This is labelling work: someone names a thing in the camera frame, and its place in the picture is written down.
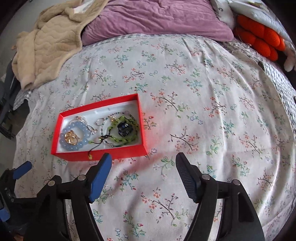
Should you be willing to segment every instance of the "plush toy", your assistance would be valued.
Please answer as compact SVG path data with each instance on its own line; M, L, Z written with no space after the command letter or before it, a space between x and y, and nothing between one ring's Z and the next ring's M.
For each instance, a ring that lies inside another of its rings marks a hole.
M234 29L234 35L239 37L244 43L248 43L259 54L267 57L271 61L278 59L276 51L284 51L285 44L274 30L260 24L244 15L237 16L237 23L242 27Z

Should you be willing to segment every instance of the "floral pattern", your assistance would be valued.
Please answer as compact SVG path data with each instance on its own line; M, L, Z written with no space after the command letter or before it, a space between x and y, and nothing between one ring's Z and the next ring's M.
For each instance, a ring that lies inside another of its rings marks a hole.
M148 154L112 161L91 204L103 238L184 239L197 208L176 169L175 156L184 152L202 173L242 182L271 241L296 199L294 136L277 78L262 71L252 50L228 51L229 45L193 35L137 34L84 47L56 80L31 94L14 167L29 160L33 168L17 181L17 195L35 196L54 175L71 181L97 164L50 154L60 112L138 93ZM216 238L221 208L217 201L209 240ZM67 214L76 241L70 204Z

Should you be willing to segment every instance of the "mauve velvet pillow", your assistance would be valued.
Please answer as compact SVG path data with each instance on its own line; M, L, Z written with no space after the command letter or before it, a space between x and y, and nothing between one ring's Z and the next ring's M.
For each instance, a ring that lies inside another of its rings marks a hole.
M126 34L195 34L225 42L231 29L209 0L110 0L82 34L83 45Z

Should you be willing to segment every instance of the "floor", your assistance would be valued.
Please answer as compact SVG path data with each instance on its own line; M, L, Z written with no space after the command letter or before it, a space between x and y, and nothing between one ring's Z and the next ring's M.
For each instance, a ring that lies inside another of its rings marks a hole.
M13 58L15 51L11 47L15 45L17 34L22 31L31 31L39 13L52 5L66 0L33 0L27 1L14 15L0 35L0 78L5 74L7 64ZM21 106L14 115L11 115L13 124L12 132L17 134L25 123L28 115L28 104ZM0 134L0 175L6 168L12 168L16 150L16 141L9 140Z

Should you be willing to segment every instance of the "metal screw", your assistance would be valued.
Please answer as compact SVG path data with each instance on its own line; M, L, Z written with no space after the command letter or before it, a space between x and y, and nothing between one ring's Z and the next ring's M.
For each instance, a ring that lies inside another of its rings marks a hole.
M83 181L83 180L85 180L86 179L86 176L85 175L79 175L78 176L78 180L79 181Z
M233 180L233 184L239 186L239 185L240 185L240 181L237 180L237 179L234 179L234 180Z
M48 182L48 186L50 186L50 187L53 186L54 184L55 184L54 180L51 180L51 181Z
M203 180L209 180L211 177L210 177L210 175L209 174L203 174L202 175L202 179Z

